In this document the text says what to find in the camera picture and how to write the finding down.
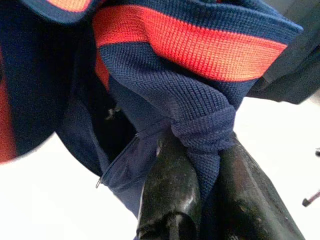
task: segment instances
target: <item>white floor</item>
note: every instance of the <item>white floor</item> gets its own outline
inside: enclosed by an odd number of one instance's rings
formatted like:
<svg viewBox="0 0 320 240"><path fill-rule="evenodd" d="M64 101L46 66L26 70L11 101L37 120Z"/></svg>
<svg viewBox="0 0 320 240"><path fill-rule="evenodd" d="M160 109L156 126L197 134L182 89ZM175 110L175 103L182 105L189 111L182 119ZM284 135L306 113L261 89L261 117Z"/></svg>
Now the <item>white floor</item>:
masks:
<svg viewBox="0 0 320 240"><path fill-rule="evenodd" d="M246 98L236 117L242 144L267 173L306 240L319 240L320 102ZM131 240L135 217L78 163L57 135L0 166L0 240Z"/></svg>

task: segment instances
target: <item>zipper pull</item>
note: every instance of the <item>zipper pull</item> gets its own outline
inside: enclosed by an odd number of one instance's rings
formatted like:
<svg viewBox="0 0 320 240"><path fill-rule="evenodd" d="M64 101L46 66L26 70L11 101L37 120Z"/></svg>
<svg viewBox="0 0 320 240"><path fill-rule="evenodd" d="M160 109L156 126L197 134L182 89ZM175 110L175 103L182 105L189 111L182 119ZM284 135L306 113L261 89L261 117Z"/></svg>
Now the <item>zipper pull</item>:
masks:
<svg viewBox="0 0 320 240"><path fill-rule="evenodd" d="M101 183L101 177L99 178L98 182L97 182L96 185L95 185L95 188L96 188L96 189L99 187L100 183Z"/></svg>

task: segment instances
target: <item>white surface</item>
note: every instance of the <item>white surface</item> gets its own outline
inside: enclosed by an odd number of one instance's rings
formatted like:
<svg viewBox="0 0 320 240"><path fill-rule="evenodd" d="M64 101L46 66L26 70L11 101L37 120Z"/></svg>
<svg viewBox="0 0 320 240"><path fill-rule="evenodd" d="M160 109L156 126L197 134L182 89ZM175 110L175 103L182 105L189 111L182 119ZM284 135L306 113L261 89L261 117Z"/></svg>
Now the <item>white surface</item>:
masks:
<svg viewBox="0 0 320 240"><path fill-rule="evenodd" d="M235 131L270 177L306 240L319 240L320 105L246 98ZM53 135L0 166L0 240L132 240L137 220Z"/></svg>

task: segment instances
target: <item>red stripe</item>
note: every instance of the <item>red stripe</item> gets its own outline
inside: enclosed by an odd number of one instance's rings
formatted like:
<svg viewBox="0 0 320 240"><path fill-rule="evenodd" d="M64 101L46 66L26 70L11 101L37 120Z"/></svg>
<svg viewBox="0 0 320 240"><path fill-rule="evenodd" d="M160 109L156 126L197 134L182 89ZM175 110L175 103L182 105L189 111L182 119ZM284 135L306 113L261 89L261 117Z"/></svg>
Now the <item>red stripe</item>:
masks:
<svg viewBox="0 0 320 240"><path fill-rule="evenodd" d="M103 83L105 89L109 91L109 72L104 62L102 61L99 51L96 51L95 73Z"/></svg>
<svg viewBox="0 0 320 240"><path fill-rule="evenodd" d="M203 77L226 82L261 77L287 47L268 39L195 26L137 5L101 9L93 28L98 47L150 43L159 56Z"/></svg>
<svg viewBox="0 0 320 240"><path fill-rule="evenodd" d="M79 13L85 11L91 0L46 0L53 6L58 7L62 10Z"/></svg>
<svg viewBox="0 0 320 240"><path fill-rule="evenodd" d="M0 82L0 164L16 157L16 145L6 82L3 78Z"/></svg>

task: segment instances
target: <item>knit texture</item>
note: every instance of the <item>knit texture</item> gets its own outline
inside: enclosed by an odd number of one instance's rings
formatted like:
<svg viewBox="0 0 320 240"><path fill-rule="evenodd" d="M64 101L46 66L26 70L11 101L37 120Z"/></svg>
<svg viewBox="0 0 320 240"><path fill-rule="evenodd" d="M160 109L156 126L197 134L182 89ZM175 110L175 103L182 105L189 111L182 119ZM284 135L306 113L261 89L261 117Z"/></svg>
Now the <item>knit texture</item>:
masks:
<svg viewBox="0 0 320 240"><path fill-rule="evenodd" d="M171 119L200 184L201 239L216 232L218 151L243 97L301 29L264 3L120 0L93 19L109 74ZM129 120L135 125L135 119Z"/></svg>

